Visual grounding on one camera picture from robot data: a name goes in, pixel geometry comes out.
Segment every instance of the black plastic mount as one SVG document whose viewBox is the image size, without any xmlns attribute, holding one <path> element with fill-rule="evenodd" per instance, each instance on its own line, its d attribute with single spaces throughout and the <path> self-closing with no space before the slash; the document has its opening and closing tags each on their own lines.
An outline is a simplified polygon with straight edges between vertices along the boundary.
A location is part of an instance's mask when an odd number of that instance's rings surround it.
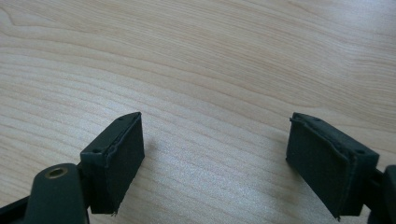
<svg viewBox="0 0 396 224">
<path fill-rule="evenodd" d="M 358 216 L 365 203 L 382 222 L 396 223 L 394 166 L 383 175 L 377 153 L 321 119 L 294 113 L 290 121 L 286 160 L 334 217 Z"/>
<path fill-rule="evenodd" d="M 81 153 L 81 171 L 91 188 L 93 214 L 117 213 L 145 158 L 142 119 L 133 113 L 114 120 Z"/>
<path fill-rule="evenodd" d="M 114 120 L 80 157 L 37 174 L 30 197 L 0 208 L 0 223 L 89 223 L 89 206 L 117 213 L 145 157 L 141 114 Z"/>
</svg>

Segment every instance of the black rubber block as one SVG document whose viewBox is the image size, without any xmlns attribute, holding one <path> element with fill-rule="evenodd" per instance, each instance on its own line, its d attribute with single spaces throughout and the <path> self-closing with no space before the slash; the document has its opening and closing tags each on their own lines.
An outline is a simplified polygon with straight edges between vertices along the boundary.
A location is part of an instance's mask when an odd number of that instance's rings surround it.
<svg viewBox="0 0 396 224">
<path fill-rule="evenodd" d="M 288 163 L 334 217 L 358 216 L 379 155 L 321 119 L 294 113 L 290 121 Z"/>
</svg>

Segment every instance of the screw hole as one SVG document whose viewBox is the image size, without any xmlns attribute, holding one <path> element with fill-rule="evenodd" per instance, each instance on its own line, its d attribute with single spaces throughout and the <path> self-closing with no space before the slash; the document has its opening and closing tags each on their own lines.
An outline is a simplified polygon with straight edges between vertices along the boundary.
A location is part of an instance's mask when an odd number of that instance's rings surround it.
<svg viewBox="0 0 396 224">
<path fill-rule="evenodd" d="M 46 178 L 55 179 L 61 177 L 67 173 L 67 169 L 64 167 L 58 167 L 46 173 Z"/>
</svg>

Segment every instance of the rectangular black block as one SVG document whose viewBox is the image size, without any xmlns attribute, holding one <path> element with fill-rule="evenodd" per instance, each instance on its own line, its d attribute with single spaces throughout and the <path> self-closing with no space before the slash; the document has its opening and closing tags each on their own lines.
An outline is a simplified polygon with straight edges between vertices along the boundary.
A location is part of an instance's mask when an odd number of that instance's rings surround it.
<svg viewBox="0 0 396 224">
<path fill-rule="evenodd" d="M 82 173 L 91 182 L 92 213 L 117 213 L 145 158 L 141 114 L 128 114 L 114 120 L 80 157 Z"/>
<path fill-rule="evenodd" d="M 379 155 L 321 119 L 294 113 L 290 121 L 288 163 L 334 217 L 358 216 L 363 182 Z"/>
</svg>

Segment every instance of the black plastic part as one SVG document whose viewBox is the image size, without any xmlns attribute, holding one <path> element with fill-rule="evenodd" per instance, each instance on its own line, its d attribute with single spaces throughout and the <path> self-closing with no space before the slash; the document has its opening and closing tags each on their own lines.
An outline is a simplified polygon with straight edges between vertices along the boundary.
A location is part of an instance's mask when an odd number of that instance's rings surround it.
<svg viewBox="0 0 396 224">
<path fill-rule="evenodd" d="M 140 113 L 114 120 L 81 153 L 93 214 L 114 214 L 145 157 Z"/>
<path fill-rule="evenodd" d="M 75 164 L 55 165 L 35 176 L 23 223 L 89 223 Z"/>
<path fill-rule="evenodd" d="M 294 113 L 290 121 L 288 163 L 334 217 L 358 216 L 379 155 L 321 119 Z"/>
<path fill-rule="evenodd" d="M 368 223 L 390 223 L 383 186 L 384 175 L 378 170 L 375 170 L 373 176 L 364 183 L 361 197 L 364 204 L 372 210 Z"/>
<path fill-rule="evenodd" d="M 29 197 L 17 200 L 0 208 L 0 223 L 4 224 L 19 224 L 23 222 L 23 217 L 26 211 Z"/>
<path fill-rule="evenodd" d="M 396 223 L 396 165 L 388 166 L 385 170 L 382 189 L 390 220 Z"/>
</svg>

